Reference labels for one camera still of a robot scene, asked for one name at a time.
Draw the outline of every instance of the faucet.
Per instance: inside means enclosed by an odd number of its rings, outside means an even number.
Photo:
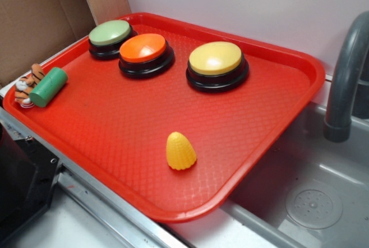
[[[324,136],[344,142],[350,136],[351,115],[369,118],[369,12],[352,23],[334,70]]]

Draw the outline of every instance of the cardboard box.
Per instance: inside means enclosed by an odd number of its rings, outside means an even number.
[[[95,27],[86,0],[0,0],[0,83],[30,70]]]

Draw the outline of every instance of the stainless steel sink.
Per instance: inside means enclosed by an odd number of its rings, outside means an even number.
[[[368,247],[369,123],[353,118],[336,144],[323,136],[324,114],[310,103],[223,208],[305,247]]]

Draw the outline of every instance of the red tray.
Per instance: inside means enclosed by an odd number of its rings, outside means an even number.
[[[43,66],[69,76],[47,107],[21,108],[12,89],[4,108],[152,219],[192,220],[226,199],[322,86],[325,71],[309,55],[244,37],[149,13],[122,19],[165,37],[175,53],[167,72],[128,79],[117,59],[93,59],[86,37]],[[219,40],[241,48],[249,77],[229,92],[197,92],[186,80],[189,55]],[[197,153],[188,170],[167,164],[173,131]]]

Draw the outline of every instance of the drain cover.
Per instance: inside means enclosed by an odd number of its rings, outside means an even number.
[[[324,229],[340,219],[342,202],[331,187],[312,182],[299,185],[288,193],[286,209],[301,226]]]

